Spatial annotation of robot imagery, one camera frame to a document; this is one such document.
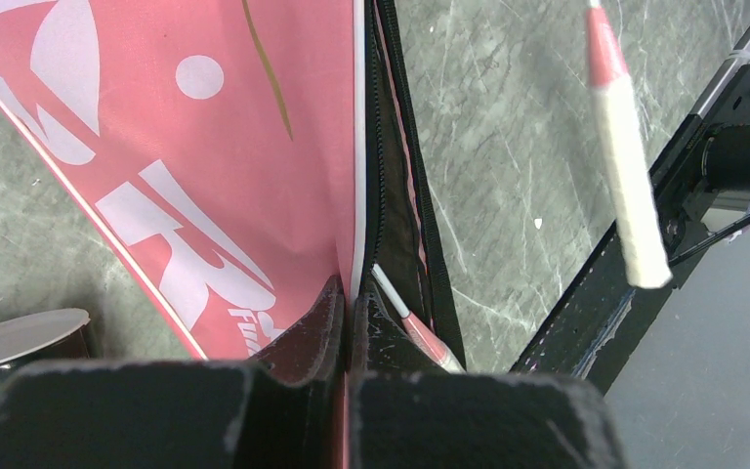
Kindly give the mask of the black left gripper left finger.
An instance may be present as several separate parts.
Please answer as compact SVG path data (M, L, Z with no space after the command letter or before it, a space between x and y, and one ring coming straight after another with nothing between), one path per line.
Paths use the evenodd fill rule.
M346 301L243 360L68 360L21 368L0 398L0 468L331 468Z

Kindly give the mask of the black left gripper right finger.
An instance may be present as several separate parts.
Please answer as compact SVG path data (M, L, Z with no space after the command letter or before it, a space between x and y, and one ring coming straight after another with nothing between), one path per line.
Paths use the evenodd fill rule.
M368 284L354 310L352 468L625 468L603 396L560 374L449 373Z

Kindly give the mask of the pink racket bag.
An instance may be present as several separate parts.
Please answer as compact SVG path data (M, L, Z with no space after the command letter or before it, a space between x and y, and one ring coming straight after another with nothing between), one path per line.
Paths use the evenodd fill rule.
M464 362L392 1L0 1L0 108L190 351L378 264Z

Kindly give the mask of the black shuttlecock tube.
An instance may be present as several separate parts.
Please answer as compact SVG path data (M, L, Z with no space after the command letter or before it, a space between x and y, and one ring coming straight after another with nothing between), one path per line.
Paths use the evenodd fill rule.
M59 309L0 322L0 393L15 369L30 362L85 359L89 314Z

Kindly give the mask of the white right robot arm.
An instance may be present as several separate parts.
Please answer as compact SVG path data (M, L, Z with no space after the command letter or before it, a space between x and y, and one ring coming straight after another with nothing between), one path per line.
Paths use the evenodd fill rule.
M718 126L702 154L702 173L718 191L750 191L750 124Z

